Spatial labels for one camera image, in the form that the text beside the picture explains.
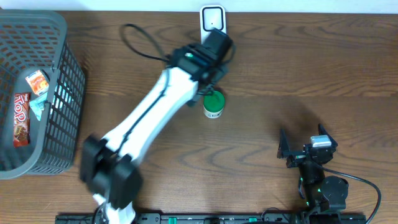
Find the can with green lid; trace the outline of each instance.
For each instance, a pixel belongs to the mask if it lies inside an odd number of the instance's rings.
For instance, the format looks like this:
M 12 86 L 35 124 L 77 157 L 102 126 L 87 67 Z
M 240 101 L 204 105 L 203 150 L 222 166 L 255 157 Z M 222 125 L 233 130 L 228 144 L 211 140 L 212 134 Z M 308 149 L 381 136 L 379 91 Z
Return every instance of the can with green lid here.
M 208 118 L 218 118 L 223 113 L 224 105 L 224 95 L 219 91 L 214 91 L 212 95 L 204 97 L 203 112 Z

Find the red candy wrapper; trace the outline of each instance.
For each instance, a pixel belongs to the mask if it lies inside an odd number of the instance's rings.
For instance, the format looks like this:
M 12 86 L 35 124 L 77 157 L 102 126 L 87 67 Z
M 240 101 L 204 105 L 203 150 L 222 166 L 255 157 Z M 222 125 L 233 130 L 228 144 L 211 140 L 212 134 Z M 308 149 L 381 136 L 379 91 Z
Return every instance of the red candy wrapper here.
M 14 147 L 29 144 L 30 93 L 16 93 L 14 98 Z

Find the basket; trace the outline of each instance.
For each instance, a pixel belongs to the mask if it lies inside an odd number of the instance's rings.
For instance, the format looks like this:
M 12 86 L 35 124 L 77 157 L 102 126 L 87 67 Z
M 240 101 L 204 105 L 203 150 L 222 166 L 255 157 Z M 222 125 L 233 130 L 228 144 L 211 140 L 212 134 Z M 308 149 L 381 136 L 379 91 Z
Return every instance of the basket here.
M 59 174 L 73 164 L 86 80 L 66 35 L 55 12 L 0 10 L 0 179 Z M 14 147 L 14 94 L 37 98 L 25 80 L 36 70 L 47 74 L 47 102 L 40 121 L 30 110 L 29 145 Z

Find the wooden tabletop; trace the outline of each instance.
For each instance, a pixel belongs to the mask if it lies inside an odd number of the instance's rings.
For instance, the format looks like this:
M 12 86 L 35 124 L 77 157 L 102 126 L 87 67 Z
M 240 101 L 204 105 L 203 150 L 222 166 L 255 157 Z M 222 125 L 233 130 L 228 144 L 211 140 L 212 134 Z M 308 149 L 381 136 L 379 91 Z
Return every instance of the wooden tabletop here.
M 61 12 L 68 42 L 88 77 L 75 165 L 58 176 L 23 176 L 0 184 L 0 223 L 53 223 L 59 213 L 96 208 L 78 179 L 81 143 L 104 135 L 143 99 L 160 62 L 123 45 L 121 24 L 135 23 L 166 52 L 200 41 L 199 13 Z M 305 208 L 298 169 L 277 159 L 279 128 L 294 146 L 325 125 L 338 152 L 325 167 L 374 182 L 382 203 L 373 223 L 398 219 L 398 15 L 227 13 L 236 44 L 219 82 L 226 107 L 208 119 L 201 103 L 184 106 L 151 145 L 140 170 L 137 208 L 163 212 L 262 212 Z M 134 46 L 155 55 L 145 38 Z M 349 182 L 347 212 L 367 217 L 370 186 Z

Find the white wall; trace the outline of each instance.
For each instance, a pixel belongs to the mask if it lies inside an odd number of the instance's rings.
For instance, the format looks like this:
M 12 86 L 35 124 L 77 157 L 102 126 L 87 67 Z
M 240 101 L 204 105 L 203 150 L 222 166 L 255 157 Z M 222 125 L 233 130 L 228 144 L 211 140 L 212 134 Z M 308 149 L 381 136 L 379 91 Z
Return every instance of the white wall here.
M 398 0 L 0 0 L 3 9 L 188 11 L 221 4 L 229 12 L 398 13 Z

